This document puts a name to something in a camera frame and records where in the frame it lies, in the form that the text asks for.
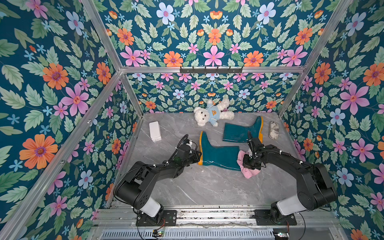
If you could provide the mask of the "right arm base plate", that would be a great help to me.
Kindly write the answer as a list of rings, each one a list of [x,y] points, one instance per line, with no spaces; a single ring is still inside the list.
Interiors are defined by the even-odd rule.
[[[283,216],[276,209],[254,210],[252,216],[258,226],[296,226],[297,221],[294,214]]]

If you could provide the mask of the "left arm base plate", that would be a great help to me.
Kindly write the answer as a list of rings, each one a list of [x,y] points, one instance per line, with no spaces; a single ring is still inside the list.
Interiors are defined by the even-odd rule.
[[[144,212],[139,212],[137,217],[138,227],[174,227],[178,218],[176,210],[160,210],[155,217],[150,217]]]

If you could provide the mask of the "pink cloth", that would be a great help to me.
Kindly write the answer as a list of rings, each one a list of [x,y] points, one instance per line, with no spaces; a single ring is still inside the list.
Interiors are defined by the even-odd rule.
[[[261,171],[260,170],[251,170],[251,169],[247,169],[243,166],[243,163],[244,163],[244,159],[245,159],[245,155],[252,155],[250,151],[242,151],[240,150],[239,153],[238,153],[238,157],[237,157],[237,164],[239,165],[240,169],[241,169],[241,172],[242,174],[244,175],[244,177],[246,179],[250,179],[252,178],[253,176],[256,176],[258,175]]]

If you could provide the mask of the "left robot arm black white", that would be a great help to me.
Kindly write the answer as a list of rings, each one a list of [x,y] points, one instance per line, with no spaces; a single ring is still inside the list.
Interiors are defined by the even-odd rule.
[[[163,206],[151,197],[156,183],[179,177],[184,168],[198,163],[201,155],[198,149],[181,145],[162,164],[150,165],[138,161],[118,181],[114,188],[114,196],[120,202],[130,205],[150,218],[159,218]]]

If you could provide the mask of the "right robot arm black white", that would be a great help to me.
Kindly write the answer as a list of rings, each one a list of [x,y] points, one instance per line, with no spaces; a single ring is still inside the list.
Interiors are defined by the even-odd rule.
[[[274,165],[296,180],[297,192],[291,197],[271,205],[270,218],[277,222],[303,211],[313,211],[338,198],[327,168],[323,164],[311,164],[293,157],[274,145],[263,145],[258,138],[248,137],[251,154],[245,155],[243,167],[250,170]]]

